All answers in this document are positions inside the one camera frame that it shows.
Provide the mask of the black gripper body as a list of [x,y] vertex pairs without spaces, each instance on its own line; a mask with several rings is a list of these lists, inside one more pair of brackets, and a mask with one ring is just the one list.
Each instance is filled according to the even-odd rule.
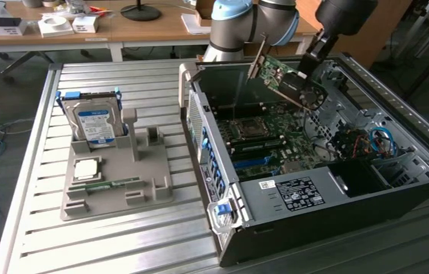
[[320,1],[315,19],[322,24],[324,35],[355,35],[377,5],[378,1],[373,0]]

